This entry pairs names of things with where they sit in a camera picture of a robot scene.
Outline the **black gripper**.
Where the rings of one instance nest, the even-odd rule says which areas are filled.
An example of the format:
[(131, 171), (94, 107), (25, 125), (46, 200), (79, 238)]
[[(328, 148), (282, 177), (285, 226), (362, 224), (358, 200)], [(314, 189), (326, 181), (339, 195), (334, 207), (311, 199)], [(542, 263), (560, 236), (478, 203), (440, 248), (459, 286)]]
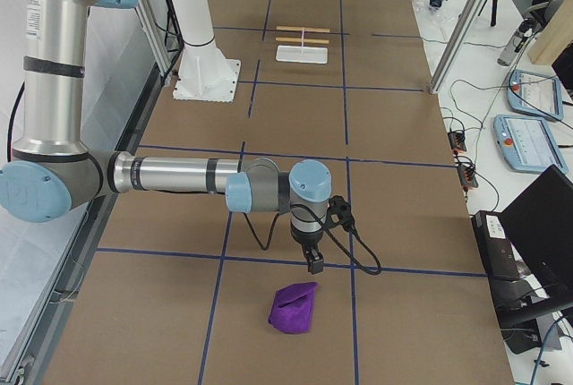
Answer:
[(302, 251), (307, 261), (307, 269), (310, 274), (323, 272), (324, 259), (319, 248), (319, 242), (322, 239), (323, 231), (317, 230), (304, 232), (294, 226), (291, 226), (291, 236), (302, 247)]

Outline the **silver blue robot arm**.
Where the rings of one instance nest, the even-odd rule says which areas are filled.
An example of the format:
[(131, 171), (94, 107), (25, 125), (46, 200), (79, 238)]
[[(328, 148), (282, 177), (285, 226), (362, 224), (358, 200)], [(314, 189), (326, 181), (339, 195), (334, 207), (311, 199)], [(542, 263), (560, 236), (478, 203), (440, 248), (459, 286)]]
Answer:
[(92, 6), (133, 8), (139, 0), (27, 0), (24, 128), (1, 171), (1, 203), (41, 223), (108, 193), (220, 194), (232, 212), (290, 215), (308, 269), (322, 271), (331, 175), (306, 159), (287, 172), (270, 159), (136, 157), (90, 150), (81, 141), (87, 21)]

